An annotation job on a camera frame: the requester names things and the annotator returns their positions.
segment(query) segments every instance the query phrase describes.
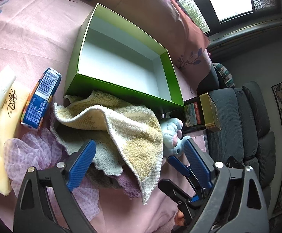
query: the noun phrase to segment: window frame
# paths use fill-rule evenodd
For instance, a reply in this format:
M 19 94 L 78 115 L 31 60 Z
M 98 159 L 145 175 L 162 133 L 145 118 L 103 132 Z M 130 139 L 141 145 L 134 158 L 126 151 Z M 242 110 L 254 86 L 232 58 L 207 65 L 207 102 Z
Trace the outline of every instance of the window frame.
M 261 17 L 279 14 L 281 13 L 281 0 L 276 0 L 277 6 L 275 8 L 269 8 L 262 11 L 255 11 L 255 6 L 253 0 L 251 0 L 252 11 L 245 12 L 234 17 L 227 18 L 223 21 L 219 21 L 218 17 L 214 11 L 212 3 L 210 0 L 194 0 L 197 7 L 199 8 L 202 16 L 204 17 L 210 31 L 206 32 L 207 36 L 219 33 L 231 27 L 237 26 L 239 24 L 246 23 L 251 20 L 255 20 Z

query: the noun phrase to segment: silver bolt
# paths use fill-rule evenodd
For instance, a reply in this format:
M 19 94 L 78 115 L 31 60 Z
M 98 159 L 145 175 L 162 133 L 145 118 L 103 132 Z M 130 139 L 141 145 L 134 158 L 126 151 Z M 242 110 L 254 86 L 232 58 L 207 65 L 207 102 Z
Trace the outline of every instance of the silver bolt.
M 34 172 L 34 166 L 30 166 L 30 167 L 28 168 L 28 172 Z
M 64 162 L 58 162 L 57 163 L 58 168 L 63 168 L 64 167 Z
M 252 167 L 252 166 L 246 166 L 246 170 L 247 170 L 248 172 L 252 172 L 252 171 L 253 171 L 253 167 Z
M 215 166 L 216 166 L 217 168 L 223 168 L 224 164 L 223 164 L 222 162 L 220 162 L 220 161 L 217 161 L 217 162 L 215 163 Z

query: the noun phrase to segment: gray sofa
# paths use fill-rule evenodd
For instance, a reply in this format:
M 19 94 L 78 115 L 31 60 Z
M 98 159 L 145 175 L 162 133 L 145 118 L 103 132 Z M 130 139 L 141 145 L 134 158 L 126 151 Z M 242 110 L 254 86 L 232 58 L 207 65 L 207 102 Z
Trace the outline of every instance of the gray sofa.
M 226 163 L 233 156 L 254 168 L 263 189 L 267 207 L 271 197 L 276 156 L 274 133 L 261 89 L 256 82 L 241 88 L 223 88 L 209 92 L 216 104 L 222 130 L 207 132 L 206 148 L 214 161 Z

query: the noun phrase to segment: gray wall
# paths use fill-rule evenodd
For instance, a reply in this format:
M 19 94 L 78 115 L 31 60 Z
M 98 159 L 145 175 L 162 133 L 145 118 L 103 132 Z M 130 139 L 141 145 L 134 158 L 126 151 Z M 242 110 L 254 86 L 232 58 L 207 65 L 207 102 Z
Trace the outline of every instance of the gray wall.
M 282 128 L 271 87 L 282 82 L 282 41 L 244 53 L 223 63 L 234 77 L 236 87 L 256 81 L 261 87 L 268 111 L 271 131 L 276 139 L 276 172 L 271 183 L 272 197 L 269 216 L 275 207 L 282 179 Z

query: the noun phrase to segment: blue package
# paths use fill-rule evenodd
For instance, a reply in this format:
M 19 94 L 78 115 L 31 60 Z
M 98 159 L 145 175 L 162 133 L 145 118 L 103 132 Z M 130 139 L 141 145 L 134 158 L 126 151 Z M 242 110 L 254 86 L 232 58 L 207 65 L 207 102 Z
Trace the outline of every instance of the blue package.
M 61 74 L 47 68 L 33 89 L 24 108 L 21 123 L 34 130 L 42 126 L 43 118 L 60 84 Z

